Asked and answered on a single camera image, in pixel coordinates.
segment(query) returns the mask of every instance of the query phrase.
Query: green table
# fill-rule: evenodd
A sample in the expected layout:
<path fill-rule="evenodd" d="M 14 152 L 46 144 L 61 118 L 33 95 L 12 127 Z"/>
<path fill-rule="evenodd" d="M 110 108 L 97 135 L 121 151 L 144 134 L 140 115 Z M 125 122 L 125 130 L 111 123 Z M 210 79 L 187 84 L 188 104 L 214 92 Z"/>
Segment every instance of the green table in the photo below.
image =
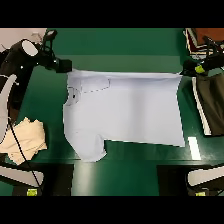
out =
<path fill-rule="evenodd" d="M 186 43 L 180 28 L 58 29 L 55 53 L 83 70 L 119 72 L 180 72 Z M 106 141 L 107 156 L 97 163 L 79 160 L 64 137 L 62 106 L 67 99 L 66 74 L 34 69 L 18 122 L 28 117 L 44 122 L 48 149 L 34 162 L 75 165 L 73 195 L 158 195 L 157 164 L 218 164 L 224 160 L 224 138 L 205 138 L 191 79 L 178 90 L 185 148 Z M 192 161 L 188 137 L 196 137 L 202 161 Z M 0 185 L 10 195 L 12 187 Z"/>

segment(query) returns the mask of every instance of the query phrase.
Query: beige cloth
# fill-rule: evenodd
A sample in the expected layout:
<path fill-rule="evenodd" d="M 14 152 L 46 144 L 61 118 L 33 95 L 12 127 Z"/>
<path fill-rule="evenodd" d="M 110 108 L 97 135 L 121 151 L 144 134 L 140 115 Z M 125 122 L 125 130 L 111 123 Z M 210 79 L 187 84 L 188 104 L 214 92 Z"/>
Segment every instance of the beige cloth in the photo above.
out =
<path fill-rule="evenodd" d="M 25 118 L 14 127 L 14 132 L 27 160 L 31 160 L 39 150 L 47 149 L 42 122 L 30 122 Z M 0 144 L 0 153 L 8 153 L 9 158 L 17 165 L 24 162 L 11 129 L 6 132 L 4 141 Z"/>

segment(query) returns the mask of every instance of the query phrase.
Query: black garment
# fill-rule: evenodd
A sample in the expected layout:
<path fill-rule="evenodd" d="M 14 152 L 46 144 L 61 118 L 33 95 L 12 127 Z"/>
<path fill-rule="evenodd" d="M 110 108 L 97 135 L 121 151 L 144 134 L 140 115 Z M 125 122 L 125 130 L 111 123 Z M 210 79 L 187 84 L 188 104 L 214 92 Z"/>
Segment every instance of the black garment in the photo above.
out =
<path fill-rule="evenodd" d="M 224 135 L 224 75 L 198 75 L 196 90 L 212 136 Z"/>

